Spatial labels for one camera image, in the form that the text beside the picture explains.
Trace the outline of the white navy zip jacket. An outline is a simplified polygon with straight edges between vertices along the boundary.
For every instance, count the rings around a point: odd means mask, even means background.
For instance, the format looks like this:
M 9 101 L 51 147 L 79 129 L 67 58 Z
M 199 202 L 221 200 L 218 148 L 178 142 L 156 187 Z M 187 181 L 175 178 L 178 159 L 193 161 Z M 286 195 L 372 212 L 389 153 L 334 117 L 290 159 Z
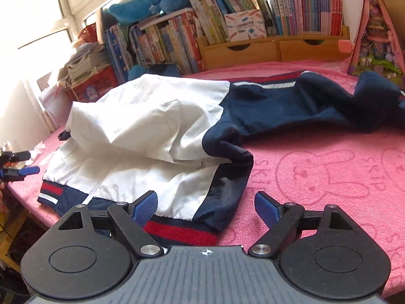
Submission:
M 211 245 L 230 224 L 253 168 L 243 140 L 330 124 L 370 133 L 404 126 L 404 91 L 372 71 L 353 93 L 311 71 L 201 80 L 145 74 L 96 102 L 74 102 L 69 138 L 51 158 L 40 204 L 63 215 L 106 209 L 148 191 L 144 222 L 163 246 Z

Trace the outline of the crumpled white tissue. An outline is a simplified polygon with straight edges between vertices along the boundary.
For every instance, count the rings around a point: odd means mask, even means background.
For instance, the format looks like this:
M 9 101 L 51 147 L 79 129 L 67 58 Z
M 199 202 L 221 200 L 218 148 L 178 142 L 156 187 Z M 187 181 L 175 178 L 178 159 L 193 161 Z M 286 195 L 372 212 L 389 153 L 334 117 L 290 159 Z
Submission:
M 41 141 L 32 150 L 30 150 L 30 158 L 25 162 L 25 166 L 32 165 L 40 155 L 45 151 L 46 145 Z

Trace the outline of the pink rabbit pattern mat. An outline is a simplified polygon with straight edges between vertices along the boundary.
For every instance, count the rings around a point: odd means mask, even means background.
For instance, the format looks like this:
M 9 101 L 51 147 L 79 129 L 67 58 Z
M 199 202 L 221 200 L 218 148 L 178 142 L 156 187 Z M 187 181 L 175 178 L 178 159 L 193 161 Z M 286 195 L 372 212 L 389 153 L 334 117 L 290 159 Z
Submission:
M 336 200 L 349 209 L 391 259 L 390 292 L 404 289 L 404 126 L 365 133 L 311 124 L 255 135 L 247 187 L 306 207 Z

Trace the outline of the red plastic crate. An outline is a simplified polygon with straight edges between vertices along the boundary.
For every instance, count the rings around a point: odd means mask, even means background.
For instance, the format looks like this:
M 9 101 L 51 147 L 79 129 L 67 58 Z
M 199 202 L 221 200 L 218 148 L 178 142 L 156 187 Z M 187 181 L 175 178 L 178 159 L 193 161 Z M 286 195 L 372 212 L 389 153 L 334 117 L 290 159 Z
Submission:
M 80 84 L 73 84 L 71 80 L 66 83 L 70 98 L 77 102 L 96 102 L 117 86 L 119 86 L 119 83 L 112 66 L 91 75 Z

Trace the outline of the stack of papers and magazines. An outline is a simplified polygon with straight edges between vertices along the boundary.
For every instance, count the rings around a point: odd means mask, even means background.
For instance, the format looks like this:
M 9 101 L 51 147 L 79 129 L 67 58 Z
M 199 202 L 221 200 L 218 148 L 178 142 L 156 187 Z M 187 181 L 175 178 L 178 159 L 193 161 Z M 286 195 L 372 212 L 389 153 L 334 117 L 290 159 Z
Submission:
M 111 58 L 105 44 L 83 43 L 60 69 L 58 86 L 66 87 L 67 82 L 72 87 L 77 86 L 110 66 Z

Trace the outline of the blue round ball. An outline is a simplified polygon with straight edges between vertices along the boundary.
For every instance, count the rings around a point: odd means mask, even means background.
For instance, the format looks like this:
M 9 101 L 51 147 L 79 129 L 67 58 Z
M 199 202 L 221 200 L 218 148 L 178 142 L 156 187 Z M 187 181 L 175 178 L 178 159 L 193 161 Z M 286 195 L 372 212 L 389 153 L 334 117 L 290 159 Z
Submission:
M 128 81 L 137 79 L 141 77 L 143 74 L 147 73 L 148 69 L 145 68 L 142 65 L 134 65 L 129 71 L 128 71 Z

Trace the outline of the wooden desktop drawer shelf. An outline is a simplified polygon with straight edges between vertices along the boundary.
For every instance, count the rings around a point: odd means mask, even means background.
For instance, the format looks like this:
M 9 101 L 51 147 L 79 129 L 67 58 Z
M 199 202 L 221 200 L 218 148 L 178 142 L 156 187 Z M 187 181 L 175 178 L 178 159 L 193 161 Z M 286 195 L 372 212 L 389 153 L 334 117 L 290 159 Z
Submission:
M 255 63 L 292 61 L 343 61 L 348 53 L 339 50 L 338 42 L 349 39 L 349 28 L 341 36 L 302 34 L 268 36 L 260 39 L 210 45 L 206 37 L 198 39 L 204 70 L 236 67 Z

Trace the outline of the blue whale plush toy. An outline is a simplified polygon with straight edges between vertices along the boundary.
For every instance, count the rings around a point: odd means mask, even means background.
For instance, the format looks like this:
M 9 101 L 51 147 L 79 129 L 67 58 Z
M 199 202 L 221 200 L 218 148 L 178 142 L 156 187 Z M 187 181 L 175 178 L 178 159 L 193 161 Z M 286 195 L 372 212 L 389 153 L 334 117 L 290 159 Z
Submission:
M 183 8 L 190 8 L 189 0 L 121 0 L 108 8 L 108 12 L 121 25 L 143 21 L 160 12 L 170 14 Z

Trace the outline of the pink house shaped box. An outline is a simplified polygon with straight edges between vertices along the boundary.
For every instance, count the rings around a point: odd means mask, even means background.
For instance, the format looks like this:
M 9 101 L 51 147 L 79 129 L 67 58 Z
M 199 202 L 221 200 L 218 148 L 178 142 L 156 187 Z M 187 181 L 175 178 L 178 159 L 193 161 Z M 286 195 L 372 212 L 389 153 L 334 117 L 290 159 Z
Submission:
M 383 0 L 343 0 L 342 14 L 350 36 L 339 42 L 351 54 L 347 73 L 374 71 L 403 89 L 404 56 Z

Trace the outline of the white colourful stationery box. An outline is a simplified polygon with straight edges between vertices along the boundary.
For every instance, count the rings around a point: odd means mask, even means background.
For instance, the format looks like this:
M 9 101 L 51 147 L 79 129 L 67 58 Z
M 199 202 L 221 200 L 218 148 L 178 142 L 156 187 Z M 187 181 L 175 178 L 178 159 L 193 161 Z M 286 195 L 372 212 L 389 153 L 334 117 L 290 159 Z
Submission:
M 225 15 L 229 41 L 245 41 L 267 36 L 260 10 L 248 10 Z

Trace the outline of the row of upright books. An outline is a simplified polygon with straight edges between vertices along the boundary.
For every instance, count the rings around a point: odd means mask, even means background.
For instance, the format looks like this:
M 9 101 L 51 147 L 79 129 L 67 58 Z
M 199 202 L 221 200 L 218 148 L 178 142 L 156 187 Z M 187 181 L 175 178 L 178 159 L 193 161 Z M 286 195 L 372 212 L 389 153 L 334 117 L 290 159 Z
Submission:
M 181 75 L 204 70 L 198 39 L 228 43 L 225 15 L 260 10 L 267 36 L 342 35 L 342 0 L 189 0 L 190 8 L 160 12 L 131 25 L 106 30 L 106 44 L 117 76 L 128 79 L 134 65 L 148 72 Z

